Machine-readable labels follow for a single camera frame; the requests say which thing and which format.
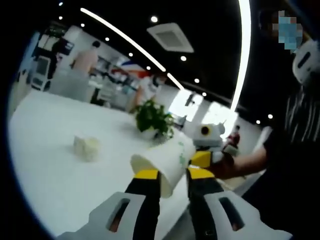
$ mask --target white pot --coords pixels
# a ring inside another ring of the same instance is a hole
[[[153,128],[149,128],[148,130],[145,130],[143,132],[141,132],[141,137],[145,140],[152,140],[156,133],[157,133],[158,130],[156,129],[153,129]]]

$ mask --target person's hand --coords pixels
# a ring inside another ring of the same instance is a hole
[[[218,179],[233,178],[235,172],[234,158],[229,153],[223,152],[223,158],[219,162],[212,164],[207,170],[212,172]]]

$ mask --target white tissue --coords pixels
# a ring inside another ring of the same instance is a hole
[[[74,153],[87,162],[97,160],[100,143],[95,137],[74,136],[73,150]]]

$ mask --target green leaves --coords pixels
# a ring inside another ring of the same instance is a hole
[[[149,128],[158,130],[161,135],[169,135],[173,137],[174,131],[172,126],[174,118],[169,113],[165,113],[163,105],[155,105],[152,100],[148,100],[144,105],[137,106],[136,112],[136,126],[143,132]]]

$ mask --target black shirt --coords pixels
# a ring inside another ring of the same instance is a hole
[[[268,167],[243,195],[261,220],[296,239],[307,239],[309,221],[317,219],[317,171],[320,171],[320,101],[300,90],[287,100],[283,120],[264,143]]]

